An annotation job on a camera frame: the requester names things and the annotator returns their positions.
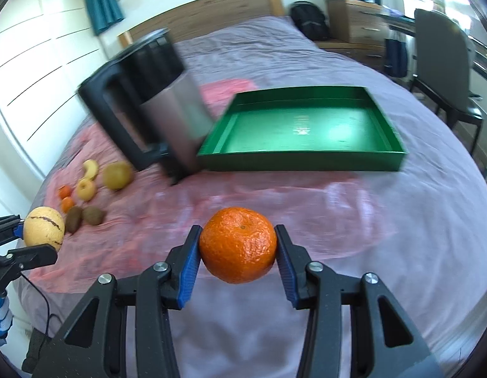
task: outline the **triangular cutout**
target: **triangular cutout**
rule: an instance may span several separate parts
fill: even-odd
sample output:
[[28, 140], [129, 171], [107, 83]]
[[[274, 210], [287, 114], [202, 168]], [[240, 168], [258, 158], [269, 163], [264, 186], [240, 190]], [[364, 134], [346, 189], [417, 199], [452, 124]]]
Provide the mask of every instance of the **triangular cutout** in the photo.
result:
[[93, 298], [65, 337], [65, 344], [89, 348], [93, 342], [98, 298]]
[[378, 306], [380, 308], [385, 345], [393, 348], [411, 344], [413, 342], [413, 336], [387, 298], [380, 297], [378, 299]]

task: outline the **gray chair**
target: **gray chair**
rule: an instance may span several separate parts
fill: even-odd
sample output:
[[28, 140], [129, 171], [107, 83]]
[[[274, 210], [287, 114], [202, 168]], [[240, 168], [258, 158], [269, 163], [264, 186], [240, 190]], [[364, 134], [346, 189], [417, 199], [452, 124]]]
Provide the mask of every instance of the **gray chair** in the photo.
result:
[[478, 143], [483, 116], [477, 95], [469, 91], [471, 66], [476, 54], [472, 42], [458, 24], [437, 11], [415, 10], [416, 75], [410, 91], [420, 89], [446, 112], [446, 125], [458, 121], [477, 127], [471, 155]]

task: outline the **green tray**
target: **green tray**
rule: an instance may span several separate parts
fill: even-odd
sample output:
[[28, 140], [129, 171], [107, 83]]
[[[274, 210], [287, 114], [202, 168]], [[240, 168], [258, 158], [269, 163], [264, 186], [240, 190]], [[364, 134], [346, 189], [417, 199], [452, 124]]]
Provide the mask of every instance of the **green tray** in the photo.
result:
[[237, 94], [198, 158], [215, 171], [397, 171], [398, 135], [363, 87], [294, 87]]

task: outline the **black backpack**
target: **black backpack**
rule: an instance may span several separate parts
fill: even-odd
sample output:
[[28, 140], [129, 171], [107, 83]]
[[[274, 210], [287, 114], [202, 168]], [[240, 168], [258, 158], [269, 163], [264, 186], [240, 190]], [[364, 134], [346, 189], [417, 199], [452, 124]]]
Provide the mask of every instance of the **black backpack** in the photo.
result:
[[296, 1], [292, 4], [289, 15], [294, 25], [305, 37], [312, 41], [325, 41], [331, 39], [326, 16], [320, 8], [308, 1]]

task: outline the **headboard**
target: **headboard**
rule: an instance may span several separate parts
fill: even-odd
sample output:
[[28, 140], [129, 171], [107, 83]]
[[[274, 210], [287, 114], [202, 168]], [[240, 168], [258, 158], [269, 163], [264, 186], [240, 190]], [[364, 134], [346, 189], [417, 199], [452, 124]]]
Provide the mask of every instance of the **headboard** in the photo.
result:
[[164, 27], [176, 42], [264, 15], [285, 15], [282, 0], [196, 0], [149, 18], [119, 36], [122, 47]]

